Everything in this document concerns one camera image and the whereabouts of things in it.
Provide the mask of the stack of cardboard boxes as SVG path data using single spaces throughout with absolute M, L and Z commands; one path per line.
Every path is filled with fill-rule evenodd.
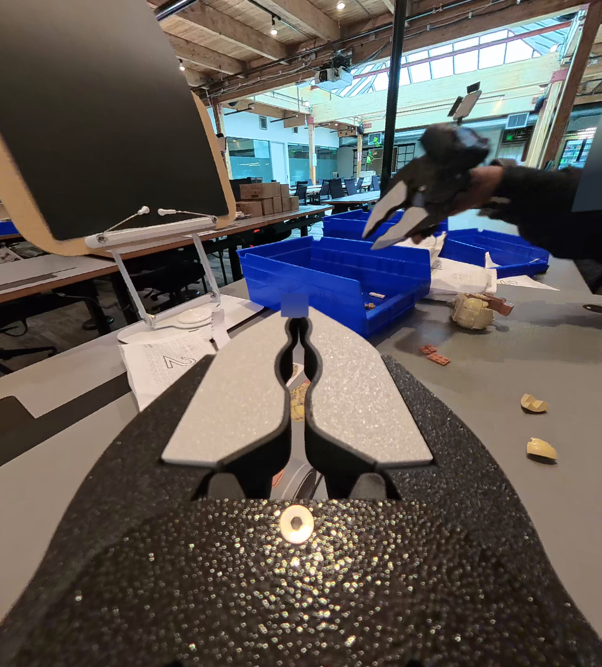
M 299 210 L 299 199 L 286 183 L 277 181 L 238 183 L 236 210 L 243 215 L 260 217 Z

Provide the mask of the light panel on stand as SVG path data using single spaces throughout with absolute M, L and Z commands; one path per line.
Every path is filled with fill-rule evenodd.
M 448 118 L 461 124 L 471 113 L 482 94 L 481 82 L 477 81 L 466 88 L 464 96 L 457 96 L 448 112 Z

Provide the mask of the black pole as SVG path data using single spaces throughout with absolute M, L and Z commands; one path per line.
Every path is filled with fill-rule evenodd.
M 400 69 L 402 64 L 402 52 L 407 15 L 408 2 L 396 1 L 391 40 L 392 48 L 390 54 L 390 68 L 388 72 L 384 145 L 382 154 L 382 171 L 380 177 L 380 186 L 382 190 L 386 190 L 388 188 L 392 174 L 394 136 L 396 131 L 398 94 L 400 88 Z

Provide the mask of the white printed paper sheet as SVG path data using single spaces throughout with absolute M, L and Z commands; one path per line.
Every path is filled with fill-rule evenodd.
M 160 397 L 205 356 L 213 343 L 195 331 L 136 334 L 120 345 L 128 383 L 139 412 Z

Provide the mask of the wood edged grey desk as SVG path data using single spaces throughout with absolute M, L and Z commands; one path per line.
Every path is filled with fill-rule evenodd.
M 198 233 L 198 238 L 202 243 L 206 243 L 213 239 L 288 222 L 298 222 L 300 227 L 306 228 L 311 224 L 311 217 L 322 216 L 332 209 L 333 205 L 327 202 L 305 205 L 295 212 L 251 217 L 235 221 L 224 229 L 202 231 Z M 118 267 L 109 253 L 76 257 L 50 254 L 3 263 L 0 264 L 0 304 L 100 278 L 117 271 Z

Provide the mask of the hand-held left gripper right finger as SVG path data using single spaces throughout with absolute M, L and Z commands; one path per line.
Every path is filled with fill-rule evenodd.
M 363 475 L 387 491 L 389 472 L 433 463 L 384 358 L 359 334 L 323 313 L 301 320 L 310 387 L 305 451 L 329 497 L 349 497 Z

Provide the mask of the crumpled printed paper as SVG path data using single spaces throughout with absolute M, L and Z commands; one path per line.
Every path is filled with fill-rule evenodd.
M 44 255 L 44 252 L 33 246 L 1 246 L 0 265 L 17 262 L 18 260 L 32 259 L 41 255 Z

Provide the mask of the person's right hand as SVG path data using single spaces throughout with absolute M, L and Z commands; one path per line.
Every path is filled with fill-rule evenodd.
M 475 167 L 470 172 L 470 187 L 466 191 L 468 209 L 481 209 L 489 203 L 503 178 L 505 167 L 499 162 Z

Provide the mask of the person's right forearm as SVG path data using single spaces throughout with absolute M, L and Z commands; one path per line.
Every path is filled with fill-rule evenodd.
M 520 236 L 555 257 L 602 264 L 602 210 L 573 212 L 580 170 L 508 167 L 480 215 L 517 227 Z

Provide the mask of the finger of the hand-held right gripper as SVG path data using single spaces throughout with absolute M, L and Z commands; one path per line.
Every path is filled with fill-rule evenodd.
M 416 229 L 427 217 L 427 211 L 423 207 L 415 206 L 408 208 L 404 212 L 400 221 L 395 223 L 388 231 L 375 240 L 373 243 L 373 250 L 376 251 L 395 246 L 406 238 L 409 238 L 414 229 Z
M 410 188 L 404 180 L 397 181 L 391 185 L 387 192 L 374 205 L 366 224 L 363 228 L 362 238 L 367 239 L 382 223 L 388 221 L 398 210 L 405 211 L 412 206 L 414 188 Z

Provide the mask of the wooden support post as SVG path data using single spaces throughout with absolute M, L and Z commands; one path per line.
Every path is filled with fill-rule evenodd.
M 540 158 L 540 168 L 545 168 L 549 163 L 555 162 L 560 144 L 570 121 L 578 87 L 601 23 L 602 1 L 592 1 L 588 6 L 582 25 L 580 40 L 565 79 L 562 96 L 555 111 L 552 127 L 544 146 L 544 153 Z

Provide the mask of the plain white paper sheet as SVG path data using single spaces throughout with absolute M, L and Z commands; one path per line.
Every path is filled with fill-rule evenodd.
M 558 288 L 546 285 L 545 283 L 539 282 L 528 275 L 520 275 L 508 278 L 498 278 L 498 285 L 503 286 L 516 286 L 521 288 L 533 288 L 533 289 L 549 289 L 553 291 L 559 291 Z

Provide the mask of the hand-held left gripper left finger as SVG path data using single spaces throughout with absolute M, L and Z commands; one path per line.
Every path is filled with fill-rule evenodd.
M 174 466 L 232 474 L 247 497 L 270 497 L 292 449 L 290 394 L 297 326 L 272 315 L 213 358 L 162 453 Z

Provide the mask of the tan brick assembly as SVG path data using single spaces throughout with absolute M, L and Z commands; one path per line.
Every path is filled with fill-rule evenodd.
M 463 329 L 483 330 L 491 326 L 496 314 L 509 316 L 513 304 L 491 293 L 461 293 L 452 300 L 451 319 Z

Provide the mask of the ceiling projector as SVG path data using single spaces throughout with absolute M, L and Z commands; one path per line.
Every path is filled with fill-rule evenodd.
M 316 73 L 313 85 L 328 92 L 341 91 L 353 85 L 354 78 L 346 67 L 328 67 Z

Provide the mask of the black board on white stand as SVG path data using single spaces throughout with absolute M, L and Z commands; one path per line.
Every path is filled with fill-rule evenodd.
M 0 1 L 0 202 L 33 245 L 104 251 L 151 329 L 209 321 L 230 341 L 199 234 L 236 217 L 205 105 L 143 1 Z M 206 314 L 149 315 L 122 260 L 189 236 L 211 280 Z

